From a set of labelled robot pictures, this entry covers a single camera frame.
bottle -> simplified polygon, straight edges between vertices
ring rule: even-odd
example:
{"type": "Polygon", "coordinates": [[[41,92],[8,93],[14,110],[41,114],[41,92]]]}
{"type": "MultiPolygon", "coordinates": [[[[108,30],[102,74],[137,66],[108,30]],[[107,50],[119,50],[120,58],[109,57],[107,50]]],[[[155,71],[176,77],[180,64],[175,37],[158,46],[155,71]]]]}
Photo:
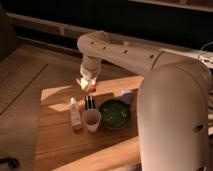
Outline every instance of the bottle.
{"type": "Polygon", "coordinates": [[[74,131],[80,130],[82,128],[81,115],[75,98],[71,98],[69,108],[71,127],[74,131]]]}

small bottle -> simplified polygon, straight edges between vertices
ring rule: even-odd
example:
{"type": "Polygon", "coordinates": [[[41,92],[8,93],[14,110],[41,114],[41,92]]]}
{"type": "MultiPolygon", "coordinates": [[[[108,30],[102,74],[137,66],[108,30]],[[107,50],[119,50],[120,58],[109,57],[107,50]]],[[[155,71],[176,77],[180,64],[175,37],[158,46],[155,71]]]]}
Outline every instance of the small bottle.
{"type": "Polygon", "coordinates": [[[70,100],[70,121],[71,127],[74,131],[82,128],[81,115],[79,113],[79,106],[75,98],[70,100]]]}

white cup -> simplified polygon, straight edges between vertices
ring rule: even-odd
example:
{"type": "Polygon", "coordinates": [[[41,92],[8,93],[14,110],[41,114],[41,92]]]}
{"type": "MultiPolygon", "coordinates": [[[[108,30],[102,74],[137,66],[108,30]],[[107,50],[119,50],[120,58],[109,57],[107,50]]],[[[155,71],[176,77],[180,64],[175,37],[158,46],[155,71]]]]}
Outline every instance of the white cup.
{"type": "Polygon", "coordinates": [[[96,132],[101,121],[101,113],[97,109],[88,109],[82,114],[82,121],[89,132],[96,132]]]}

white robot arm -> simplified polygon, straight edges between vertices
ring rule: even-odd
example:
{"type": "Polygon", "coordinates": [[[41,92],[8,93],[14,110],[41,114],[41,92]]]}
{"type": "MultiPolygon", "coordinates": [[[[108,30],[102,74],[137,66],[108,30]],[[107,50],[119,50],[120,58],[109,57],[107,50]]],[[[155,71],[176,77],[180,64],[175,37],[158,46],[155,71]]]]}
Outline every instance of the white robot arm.
{"type": "Polygon", "coordinates": [[[198,60],[110,43],[107,33],[81,36],[81,74],[91,80],[107,60],[145,77],[137,98],[143,171],[200,171],[208,165],[208,92],[212,76],[198,60]]]}

green bowl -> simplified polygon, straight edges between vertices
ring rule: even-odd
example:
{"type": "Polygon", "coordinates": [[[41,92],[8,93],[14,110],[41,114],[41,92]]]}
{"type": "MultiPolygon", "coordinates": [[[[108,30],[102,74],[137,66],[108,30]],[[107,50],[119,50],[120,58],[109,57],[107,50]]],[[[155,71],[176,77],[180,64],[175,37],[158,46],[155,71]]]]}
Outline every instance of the green bowl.
{"type": "Polygon", "coordinates": [[[108,100],[100,107],[103,125],[109,129],[123,128],[131,118],[129,106],[121,100],[108,100]]]}

